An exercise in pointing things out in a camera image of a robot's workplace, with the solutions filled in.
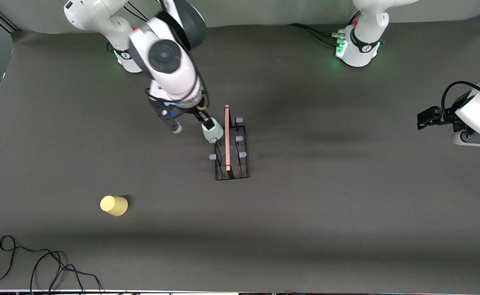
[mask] cable connector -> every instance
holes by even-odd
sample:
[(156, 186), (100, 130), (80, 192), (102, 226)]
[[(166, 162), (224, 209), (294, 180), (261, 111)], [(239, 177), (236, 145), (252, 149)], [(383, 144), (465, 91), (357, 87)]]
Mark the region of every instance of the cable connector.
[(342, 32), (334, 32), (334, 33), (331, 33), (331, 37), (333, 37), (333, 38), (335, 38), (335, 39), (345, 40), (345, 34), (342, 33)]

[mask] gray tabletop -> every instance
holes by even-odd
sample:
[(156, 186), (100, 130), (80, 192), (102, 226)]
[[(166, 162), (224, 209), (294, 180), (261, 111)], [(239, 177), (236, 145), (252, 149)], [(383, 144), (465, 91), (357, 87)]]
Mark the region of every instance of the gray tabletop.
[[(480, 18), (384, 38), (354, 69), (301, 28), (210, 29), (193, 51), (210, 112), (245, 119), (251, 161), (251, 178), (217, 182), (196, 120), (170, 133), (103, 36), (18, 33), (0, 87), (0, 237), (63, 250), (111, 289), (480, 294), (480, 148), (416, 130), (449, 83), (480, 81)], [(105, 195), (131, 207), (112, 217)], [(17, 254), (0, 288), (28, 287), (38, 257)], [(54, 272), (44, 263), (39, 286)]]

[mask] round logo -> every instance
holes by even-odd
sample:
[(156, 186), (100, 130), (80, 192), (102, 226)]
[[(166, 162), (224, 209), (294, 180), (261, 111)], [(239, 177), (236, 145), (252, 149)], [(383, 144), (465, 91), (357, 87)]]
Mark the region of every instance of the round logo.
[(123, 59), (130, 59), (130, 58), (131, 58), (131, 55), (128, 54), (127, 52), (122, 52), (122, 53), (121, 53), (121, 57), (122, 57)]
[(373, 49), (371, 45), (365, 45), (364, 47), (362, 47), (363, 52), (370, 52), (371, 49)]

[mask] table surface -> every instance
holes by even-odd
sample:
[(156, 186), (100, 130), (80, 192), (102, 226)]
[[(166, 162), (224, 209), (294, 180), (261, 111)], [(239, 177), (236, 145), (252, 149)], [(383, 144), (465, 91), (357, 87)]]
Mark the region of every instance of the table surface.
[[(170, 133), (103, 36), (15, 34), (0, 237), (63, 250), (107, 289), (480, 294), (480, 148), (416, 130), (448, 84), (480, 81), (480, 18), (384, 38), (355, 69), (301, 28), (210, 29), (193, 51), (210, 113), (245, 119), (251, 164), (217, 182), (196, 120)], [(128, 212), (101, 211), (105, 195), (128, 195)], [(16, 254), (0, 289), (27, 288), (38, 257)], [(0, 251), (0, 276), (8, 262)], [(41, 267), (45, 288), (55, 265)]]

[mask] yellow cup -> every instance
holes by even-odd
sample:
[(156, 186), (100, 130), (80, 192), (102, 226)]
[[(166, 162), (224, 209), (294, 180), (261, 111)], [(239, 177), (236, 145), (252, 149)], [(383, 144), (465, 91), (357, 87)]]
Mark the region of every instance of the yellow cup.
[(127, 211), (128, 206), (129, 203), (127, 202), (127, 199), (119, 196), (104, 196), (100, 202), (100, 208), (114, 216), (123, 215), (123, 213)]

